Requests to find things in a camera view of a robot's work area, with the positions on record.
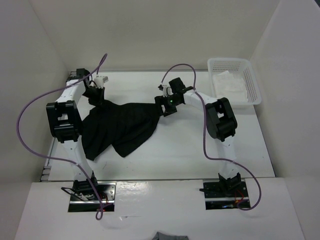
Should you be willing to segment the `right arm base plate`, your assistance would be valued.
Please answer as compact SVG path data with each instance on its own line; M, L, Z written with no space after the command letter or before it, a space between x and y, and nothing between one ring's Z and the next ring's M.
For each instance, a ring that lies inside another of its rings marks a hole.
M224 192L219 181L204 181L199 189L204 194L206 210L249 209L251 207L247 185L242 181L239 186Z

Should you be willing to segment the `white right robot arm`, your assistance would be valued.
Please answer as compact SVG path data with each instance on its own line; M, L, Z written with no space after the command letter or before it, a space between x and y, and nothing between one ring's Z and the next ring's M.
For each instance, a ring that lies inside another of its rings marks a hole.
M160 84L161 96L156 96L155 104L159 113L167 117L177 112L177 106L190 105L202 111L203 119L203 147L206 147L206 134L215 140L218 157L214 160L224 161L218 173L218 187L203 188L206 194L220 192L223 196L231 196L241 184L241 175L235 167L234 136L238 123L229 100L225 97L214 98L196 91L192 86L186 87L178 77L169 85Z

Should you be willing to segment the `black pleated skirt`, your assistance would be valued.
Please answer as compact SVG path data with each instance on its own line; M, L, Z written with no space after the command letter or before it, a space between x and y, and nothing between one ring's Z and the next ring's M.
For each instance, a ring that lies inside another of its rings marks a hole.
M82 121L81 142L86 158L94 161L109 146L125 158L153 135L159 119L154 103L118 105L104 100Z

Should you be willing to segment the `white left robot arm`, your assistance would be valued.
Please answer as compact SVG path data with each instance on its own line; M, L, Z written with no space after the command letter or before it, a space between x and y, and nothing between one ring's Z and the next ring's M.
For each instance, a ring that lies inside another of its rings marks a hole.
M46 113L51 135L62 144L74 173L72 188L63 190L78 201L91 201L98 197L100 188L90 167L82 146L83 121L77 108L81 96L88 98L89 103L97 106L104 100L104 84L107 76L88 76L84 68L66 80L66 88L60 97L46 105Z

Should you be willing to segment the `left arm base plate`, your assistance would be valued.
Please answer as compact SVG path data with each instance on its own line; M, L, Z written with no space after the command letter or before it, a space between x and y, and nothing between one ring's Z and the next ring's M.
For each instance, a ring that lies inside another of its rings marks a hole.
M113 212L115 209L116 186L115 182L98 181L96 190L103 205L104 212ZM100 201L92 189L87 193L79 192L76 186L62 187L69 198L69 213L88 213L96 212L100 208Z

